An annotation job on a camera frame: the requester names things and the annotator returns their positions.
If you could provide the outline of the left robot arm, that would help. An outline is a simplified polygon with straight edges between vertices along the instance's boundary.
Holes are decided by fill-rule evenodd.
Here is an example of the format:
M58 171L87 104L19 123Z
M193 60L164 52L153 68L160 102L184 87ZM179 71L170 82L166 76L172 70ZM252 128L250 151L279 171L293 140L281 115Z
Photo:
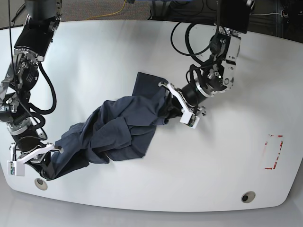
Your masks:
M233 31L247 32L247 25L238 26L236 14L226 0L217 2L219 14L215 34L207 49L206 61L193 51L189 34L185 32L187 53L195 61L186 73L187 84L176 88L166 79L137 73L130 96L107 100L85 122L72 125L56 141L62 152L48 153L43 159L40 175L50 181L89 164L108 164L143 158L159 125L172 118L195 127L203 112L202 102L233 86L234 69L241 39Z

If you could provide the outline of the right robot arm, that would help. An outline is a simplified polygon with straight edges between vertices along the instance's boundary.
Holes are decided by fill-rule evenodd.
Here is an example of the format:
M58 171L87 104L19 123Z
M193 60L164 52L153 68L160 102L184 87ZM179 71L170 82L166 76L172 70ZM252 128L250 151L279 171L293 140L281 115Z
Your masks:
M47 140L44 115L51 114L57 105L54 87L42 62L61 21L62 1L26 0L28 15L23 30L15 44L11 44L11 63L0 83L0 120L6 123L13 138L10 146L8 174L24 176L25 166L35 169L42 178L52 180L55 171L51 162L52 152L63 152L61 147ZM52 95L52 106L42 110L31 103L31 89L39 75L46 80Z

